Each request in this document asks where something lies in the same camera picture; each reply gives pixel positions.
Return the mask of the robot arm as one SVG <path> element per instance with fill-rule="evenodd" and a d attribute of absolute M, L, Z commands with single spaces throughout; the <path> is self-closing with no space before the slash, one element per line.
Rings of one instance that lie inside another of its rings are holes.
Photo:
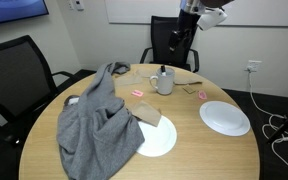
<path fill-rule="evenodd" d="M 233 0 L 181 0 L 177 29 L 169 39 L 169 49 L 174 52 L 182 41 L 191 41 L 197 28 L 206 31 L 222 23 L 228 15 L 223 6 Z"/>

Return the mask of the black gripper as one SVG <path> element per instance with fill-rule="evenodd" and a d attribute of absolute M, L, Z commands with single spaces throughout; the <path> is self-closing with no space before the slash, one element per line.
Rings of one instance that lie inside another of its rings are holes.
<path fill-rule="evenodd" d="M 169 49 L 174 52 L 179 44 L 187 48 L 192 42 L 196 29 L 197 21 L 200 16 L 197 14 L 189 14 L 181 10 L 177 20 L 177 29 L 173 30 L 169 39 Z"/>

